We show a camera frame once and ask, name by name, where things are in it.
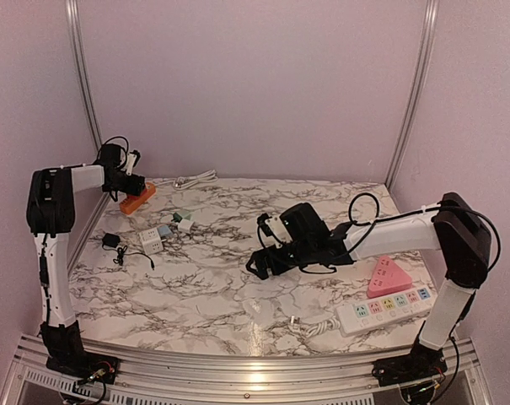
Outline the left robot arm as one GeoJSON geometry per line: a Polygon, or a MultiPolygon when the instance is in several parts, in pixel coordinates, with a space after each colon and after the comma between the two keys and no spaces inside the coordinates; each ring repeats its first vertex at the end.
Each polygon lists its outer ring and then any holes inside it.
{"type": "Polygon", "coordinates": [[[50,370],[80,378],[109,379],[118,359],[84,349],[80,327],[69,296],[67,248],[76,220],[77,192],[100,189],[140,196],[143,176],[134,174],[140,153],[123,136],[108,139],[91,164],[67,165],[33,173],[26,220],[33,235],[41,286],[40,335],[50,370]]]}

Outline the orange power strip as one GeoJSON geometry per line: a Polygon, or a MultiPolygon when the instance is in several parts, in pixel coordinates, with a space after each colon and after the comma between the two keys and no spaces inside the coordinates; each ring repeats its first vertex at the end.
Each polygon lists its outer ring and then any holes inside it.
{"type": "Polygon", "coordinates": [[[147,182],[145,189],[140,196],[127,195],[120,203],[119,208],[125,215],[131,215],[137,211],[150,197],[156,192],[156,186],[152,182],[147,182]]]}

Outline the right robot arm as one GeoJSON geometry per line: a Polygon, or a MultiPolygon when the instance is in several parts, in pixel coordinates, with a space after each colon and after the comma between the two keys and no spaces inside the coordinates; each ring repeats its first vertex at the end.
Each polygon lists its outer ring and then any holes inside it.
{"type": "Polygon", "coordinates": [[[304,272],[310,265],[324,267],[333,274],[339,266],[352,265],[369,257],[407,251],[440,251],[446,273],[438,295],[425,289],[408,289],[397,295],[337,311],[337,321],[345,334],[375,328],[410,314],[412,301],[432,300],[427,319],[416,335],[408,354],[379,359],[373,364],[373,377],[381,386],[400,384],[441,374],[447,370],[443,346],[497,264],[502,249],[495,225],[473,210],[457,193],[449,192],[432,205],[393,217],[380,215],[370,222],[348,219],[329,229],[308,202],[289,208],[279,217],[267,213],[257,219],[258,239],[269,237],[271,246],[262,244],[246,264],[248,272],[265,280],[294,268],[304,272]]]}

